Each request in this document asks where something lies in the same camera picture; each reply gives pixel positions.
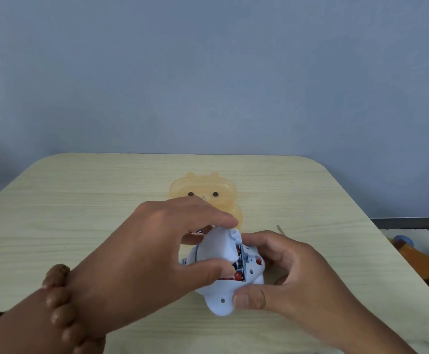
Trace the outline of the person's right forearm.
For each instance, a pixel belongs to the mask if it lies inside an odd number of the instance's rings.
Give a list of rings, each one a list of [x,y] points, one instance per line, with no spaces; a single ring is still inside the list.
[[[348,314],[328,327],[323,342],[344,354],[417,354],[391,328],[369,312]]]

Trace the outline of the blue round toy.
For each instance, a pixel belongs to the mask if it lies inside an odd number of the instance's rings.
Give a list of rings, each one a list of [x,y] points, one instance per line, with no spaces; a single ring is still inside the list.
[[[395,236],[392,240],[391,240],[392,244],[394,245],[394,247],[397,250],[400,250],[401,248],[408,246],[410,248],[414,248],[414,242],[411,238],[409,238],[408,236]]]

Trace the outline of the orange translucent bear-shaped shell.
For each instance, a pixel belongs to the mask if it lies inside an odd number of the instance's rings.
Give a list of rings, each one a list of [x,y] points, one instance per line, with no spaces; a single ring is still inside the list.
[[[215,208],[233,215],[238,220],[236,229],[241,228],[243,214],[237,204],[237,188],[227,178],[218,173],[209,175],[196,175],[187,173],[184,177],[176,179],[169,188],[169,197],[198,196]]]

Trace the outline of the person's left forearm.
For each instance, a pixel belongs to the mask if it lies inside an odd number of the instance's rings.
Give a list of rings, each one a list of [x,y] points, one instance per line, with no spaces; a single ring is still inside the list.
[[[0,316],[0,354],[103,354],[69,285],[39,289]]]

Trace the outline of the person's right hand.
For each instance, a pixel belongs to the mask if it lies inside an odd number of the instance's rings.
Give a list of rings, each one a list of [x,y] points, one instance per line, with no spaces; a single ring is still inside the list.
[[[311,245],[272,231],[243,233],[243,243],[257,247],[272,265],[287,271],[272,293],[273,310],[295,321],[320,341],[328,327],[362,307],[325,258]]]

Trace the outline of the white plastic toy body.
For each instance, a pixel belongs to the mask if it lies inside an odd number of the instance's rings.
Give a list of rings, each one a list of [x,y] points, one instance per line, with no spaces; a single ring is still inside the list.
[[[196,293],[204,297],[212,313],[228,316],[234,311],[233,296],[237,289],[245,285],[264,284],[265,261],[257,247],[243,243],[241,232],[220,226],[211,229],[203,241],[180,260],[180,264],[190,265],[210,258],[230,261],[235,268],[235,275],[216,280],[196,290]]]

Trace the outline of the person's left hand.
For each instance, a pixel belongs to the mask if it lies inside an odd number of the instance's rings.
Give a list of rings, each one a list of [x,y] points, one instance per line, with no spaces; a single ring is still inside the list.
[[[182,236],[237,224],[195,196],[141,203],[68,277],[90,335],[103,337],[198,289],[180,283]]]

